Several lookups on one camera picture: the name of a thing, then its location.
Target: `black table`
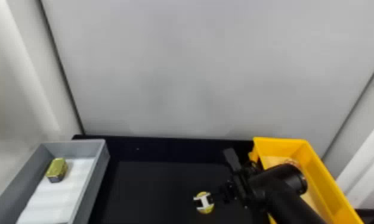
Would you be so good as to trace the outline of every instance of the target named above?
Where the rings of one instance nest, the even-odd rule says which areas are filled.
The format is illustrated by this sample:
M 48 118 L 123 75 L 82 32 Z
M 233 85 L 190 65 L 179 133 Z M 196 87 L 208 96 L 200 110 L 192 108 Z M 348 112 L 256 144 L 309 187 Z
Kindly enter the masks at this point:
M 209 215 L 199 214 L 192 203 L 194 194 L 229 178 L 222 150 L 234 148 L 244 163 L 252 141 L 94 135 L 73 139 L 97 138 L 106 140 L 111 158 L 89 223 L 266 223 L 238 201 L 215 205 Z M 371 220 L 374 210 L 364 217 Z

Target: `white backdrop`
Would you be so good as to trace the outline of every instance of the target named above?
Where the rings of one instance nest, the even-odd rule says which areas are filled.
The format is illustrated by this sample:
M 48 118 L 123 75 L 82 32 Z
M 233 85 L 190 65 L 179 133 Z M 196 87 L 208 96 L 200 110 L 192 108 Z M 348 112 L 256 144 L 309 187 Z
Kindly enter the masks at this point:
M 374 1 L 42 0 L 88 134 L 305 138 L 374 71 Z

